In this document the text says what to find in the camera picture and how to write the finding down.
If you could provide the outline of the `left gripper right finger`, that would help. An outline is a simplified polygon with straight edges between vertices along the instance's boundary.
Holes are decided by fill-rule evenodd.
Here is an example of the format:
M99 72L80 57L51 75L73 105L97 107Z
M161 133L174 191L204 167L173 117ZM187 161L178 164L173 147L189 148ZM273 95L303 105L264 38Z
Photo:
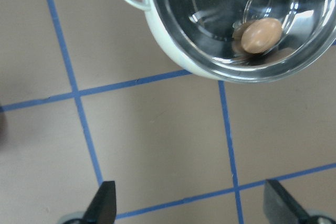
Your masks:
M275 179L265 180L264 214L270 224L335 223L327 214L305 210Z

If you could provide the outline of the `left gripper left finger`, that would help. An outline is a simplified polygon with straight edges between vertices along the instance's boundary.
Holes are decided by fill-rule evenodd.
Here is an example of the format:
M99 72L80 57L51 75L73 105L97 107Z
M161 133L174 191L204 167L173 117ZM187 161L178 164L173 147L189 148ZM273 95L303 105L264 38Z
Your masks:
M115 181L103 182L82 216L67 215L61 217L59 223L114 223L116 220L115 186Z

